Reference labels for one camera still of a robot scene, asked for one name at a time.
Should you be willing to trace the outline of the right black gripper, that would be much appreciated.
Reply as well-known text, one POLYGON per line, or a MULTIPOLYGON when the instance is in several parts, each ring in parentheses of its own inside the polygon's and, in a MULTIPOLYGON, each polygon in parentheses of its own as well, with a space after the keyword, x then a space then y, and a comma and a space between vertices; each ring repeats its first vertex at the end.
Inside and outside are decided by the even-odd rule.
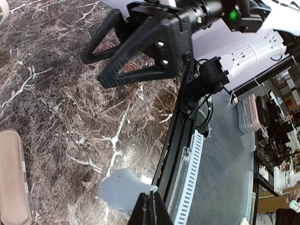
POLYGON ((182 77, 193 55, 192 8, 141 2, 130 3, 127 8, 128 21, 119 9, 108 14, 83 49, 82 62, 91 64, 111 58, 97 76, 106 89, 182 77), (103 40, 111 30, 120 43, 108 48, 103 40))

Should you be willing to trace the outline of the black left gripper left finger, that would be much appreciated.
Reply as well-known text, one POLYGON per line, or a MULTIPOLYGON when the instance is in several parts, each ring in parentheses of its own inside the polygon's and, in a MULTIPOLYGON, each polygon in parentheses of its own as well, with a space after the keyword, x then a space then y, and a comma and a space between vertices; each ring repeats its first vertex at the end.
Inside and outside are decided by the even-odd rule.
POLYGON ((149 195, 140 193, 128 225, 149 225, 150 224, 150 200, 149 195))

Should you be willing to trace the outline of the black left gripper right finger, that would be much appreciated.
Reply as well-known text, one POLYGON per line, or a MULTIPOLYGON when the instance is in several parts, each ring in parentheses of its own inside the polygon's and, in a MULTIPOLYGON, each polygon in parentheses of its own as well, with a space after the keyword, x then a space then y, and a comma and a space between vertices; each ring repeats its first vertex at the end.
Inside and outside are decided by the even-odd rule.
POLYGON ((150 224, 173 225, 159 192, 150 192, 150 224))

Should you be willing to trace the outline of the light blue cloth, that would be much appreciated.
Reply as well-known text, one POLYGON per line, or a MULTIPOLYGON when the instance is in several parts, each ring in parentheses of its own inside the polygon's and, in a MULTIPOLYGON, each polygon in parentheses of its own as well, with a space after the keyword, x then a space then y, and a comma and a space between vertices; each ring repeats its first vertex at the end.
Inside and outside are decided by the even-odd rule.
POLYGON ((149 194, 158 191, 158 187, 141 182, 129 169, 114 171, 100 185, 98 196, 112 210, 129 212, 134 209, 141 193, 149 194))

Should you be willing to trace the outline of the background person hand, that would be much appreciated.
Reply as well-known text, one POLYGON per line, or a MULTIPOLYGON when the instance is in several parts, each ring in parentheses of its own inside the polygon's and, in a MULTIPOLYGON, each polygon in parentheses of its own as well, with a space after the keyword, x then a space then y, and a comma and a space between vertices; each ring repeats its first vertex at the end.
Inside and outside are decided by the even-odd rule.
POLYGON ((296 213, 300 212, 300 189, 295 189, 291 191, 286 199, 289 208, 296 213))

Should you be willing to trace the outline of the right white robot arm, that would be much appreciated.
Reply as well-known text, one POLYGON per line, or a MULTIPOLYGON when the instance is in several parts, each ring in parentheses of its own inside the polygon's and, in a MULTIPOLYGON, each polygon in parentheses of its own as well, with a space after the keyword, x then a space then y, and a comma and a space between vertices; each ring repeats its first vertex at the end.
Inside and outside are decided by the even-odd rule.
POLYGON ((300 55, 297 0, 146 0, 113 9, 82 52, 109 60, 104 88, 183 79, 150 185, 127 169, 100 187, 130 225, 254 225, 259 188, 275 196, 300 179, 283 171, 275 138, 284 114, 274 96, 239 96, 276 75, 298 93, 289 69, 300 55), (259 155, 266 143, 273 159, 259 155))

